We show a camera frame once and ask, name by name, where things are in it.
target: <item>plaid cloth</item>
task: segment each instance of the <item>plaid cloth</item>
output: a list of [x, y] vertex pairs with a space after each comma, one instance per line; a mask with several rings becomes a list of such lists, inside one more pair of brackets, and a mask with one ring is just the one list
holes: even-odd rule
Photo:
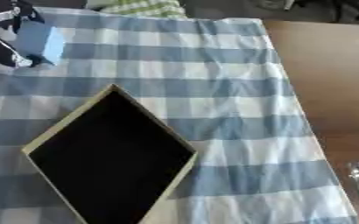
[[20, 148], [110, 82], [201, 154], [146, 223], [356, 223], [260, 20], [40, 10], [67, 45], [0, 67], [0, 224], [77, 223]]
[[114, 0], [101, 12], [155, 18], [186, 18], [177, 0]]

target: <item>checkered tablecloth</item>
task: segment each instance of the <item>checkered tablecloth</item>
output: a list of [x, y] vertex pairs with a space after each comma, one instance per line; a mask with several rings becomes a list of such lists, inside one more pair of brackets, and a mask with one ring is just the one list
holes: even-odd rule
[[146, 223], [355, 223], [260, 20], [40, 10], [67, 45], [0, 67], [0, 224], [77, 223], [20, 149], [111, 82], [201, 154]]

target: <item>blue block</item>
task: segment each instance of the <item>blue block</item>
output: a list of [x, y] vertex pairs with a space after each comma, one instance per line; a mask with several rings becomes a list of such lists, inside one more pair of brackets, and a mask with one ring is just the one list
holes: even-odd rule
[[58, 65], [64, 51], [65, 40], [55, 27], [23, 21], [14, 46], [24, 56], [33, 54], [41, 57], [44, 62]]

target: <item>open box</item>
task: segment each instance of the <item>open box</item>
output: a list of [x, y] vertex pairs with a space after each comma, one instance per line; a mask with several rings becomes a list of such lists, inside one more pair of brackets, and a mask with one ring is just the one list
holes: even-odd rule
[[115, 85], [23, 148], [87, 224], [135, 224], [191, 169], [196, 152]]

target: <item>brown table surface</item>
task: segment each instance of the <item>brown table surface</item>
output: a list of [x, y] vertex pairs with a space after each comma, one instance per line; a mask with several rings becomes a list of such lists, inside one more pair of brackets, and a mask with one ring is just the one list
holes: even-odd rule
[[264, 21], [299, 101], [359, 216], [359, 25]]

